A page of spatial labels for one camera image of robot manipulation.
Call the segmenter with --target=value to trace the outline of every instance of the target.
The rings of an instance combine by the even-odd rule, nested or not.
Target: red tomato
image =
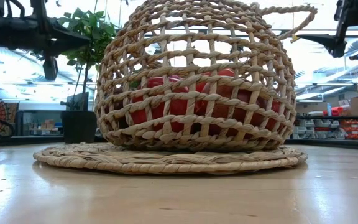
[[[278,113],[280,111],[280,103],[277,102],[277,101],[273,101],[273,104],[272,104],[272,110],[276,113]],[[288,112],[288,109],[284,109],[284,116],[287,114]],[[266,129],[268,129],[269,131],[273,130],[275,124],[276,124],[276,120],[274,119],[269,119],[269,121],[267,122],[266,124]],[[280,124],[280,126],[278,127],[278,130],[281,130],[282,128],[284,127],[284,125]]]
[[[180,80],[180,77],[178,75],[171,75],[171,78],[176,78],[177,80]]]
[[[113,94],[115,94],[115,95],[118,95],[120,93],[122,93],[122,87],[118,88],[118,89],[115,89],[113,91]],[[119,110],[119,109],[122,109],[124,107],[124,103],[123,103],[122,100],[115,101],[113,103],[114,103],[114,110]],[[110,112],[109,107],[105,106],[104,107],[104,113],[109,114],[109,112]],[[119,128],[128,128],[128,124],[127,124],[127,121],[125,120],[125,116],[118,119],[118,127]]]
[[[179,81],[176,78],[169,78],[170,82],[177,82]],[[159,86],[163,84],[163,78],[162,77],[156,77],[151,78],[147,82],[147,88],[153,88],[155,86]],[[177,88],[173,90],[174,93],[188,93],[189,89],[187,87],[184,88]],[[143,96],[136,97],[132,99],[132,103],[143,101]],[[151,108],[152,110],[152,117],[153,119],[161,118],[163,117],[163,111],[164,111],[165,102],[160,103],[158,106]],[[187,110],[187,100],[171,100],[170,103],[170,114],[173,115],[184,115],[186,114]],[[131,117],[135,124],[141,124],[143,122],[146,122],[146,111],[145,110],[139,110],[131,113]],[[162,129],[163,124],[158,124],[154,127],[154,131],[158,131]],[[172,131],[179,132],[183,130],[184,125],[182,123],[178,122],[172,122],[171,123]]]
[[[212,73],[211,72],[206,72],[203,75],[211,76]],[[233,77],[234,72],[230,68],[225,68],[223,70],[218,71],[218,75],[224,75],[224,76]],[[201,93],[203,91],[203,89],[204,89],[205,84],[206,84],[205,82],[197,84],[196,85],[196,91]]]
[[[203,93],[209,93],[210,86],[211,86],[211,84],[207,83],[203,89]],[[225,86],[225,85],[220,85],[216,89],[217,94],[221,95],[222,97],[226,97],[226,98],[231,97],[232,91],[233,91],[232,86]],[[248,103],[250,100],[251,94],[252,94],[251,91],[239,90],[237,98],[243,102]],[[198,101],[197,103],[198,103],[197,115],[199,115],[199,116],[205,115],[206,114],[206,106],[207,106],[208,102],[201,100],[201,101]],[[259,98],[256,103],[261,108],[266,107],[266,100],[264,100],[262,98]],[[227,118],[227,115],[229,113],[229,108],[230,108],[230,106],[215,103],[214,110],[212,112],[212,117]],[[233,118],[240,122],[243,122],[246,117],[246,113],[247,112],[245,110],[243,110],[241,108],[236,108],[233,113]],[[262,121],[263,121],[263,116],[260,114],[254,113],[252,115],[250,124],[254,125],[254,126],[259,126],[262,123]],[[221,131],[221,128],[216,124],[212,124],[209,127],[210,135],[219,134],[220,131]],[[237,130],[230,128],[229,131],[227,132],[226,136],[235,136],[237,134],[237,132],[238,132]],[[246,134],[245,138],[249,138],[249,137],[251,137],[251,135]]]

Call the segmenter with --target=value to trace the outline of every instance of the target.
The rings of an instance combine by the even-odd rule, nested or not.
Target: black pot
[[[97,121],[92,111],[62,111],[63,137],[65,143],[93,143]]]

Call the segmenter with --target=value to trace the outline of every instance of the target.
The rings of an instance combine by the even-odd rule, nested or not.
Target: wooden table
[[[358,150],[296,146],[307,164],[231,176],[128,176],[0,148],[0,223],[358,224]]]

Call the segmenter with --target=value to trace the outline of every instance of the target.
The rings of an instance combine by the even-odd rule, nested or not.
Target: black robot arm
[[[338,0],[334,20],[338,21],[336,35],[297,35],[299,38],[312,40],[326,47],[328,52],[339,58],[344,55],[346,30],[358,26],[358,0]]]
[[[33,14],[28,17],[2,17],[4,0],[0,4],[0,47],[26,49],[41,52],[44,56],[45,78],[56,79],[57,63],[55,57],[64,51],[82,47],[90,40],[61,26],[57,19],[47,17],[45,0],[31,0]]]

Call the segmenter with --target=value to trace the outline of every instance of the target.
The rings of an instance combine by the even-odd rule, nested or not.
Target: round straw mat
[[[189,153],[133,151],[99,143],[49,147],[34,153],[33,157],[51,166],[123,174],[235,174],[294,166],[307,160],[308,155],[288,146],[250,153]]]

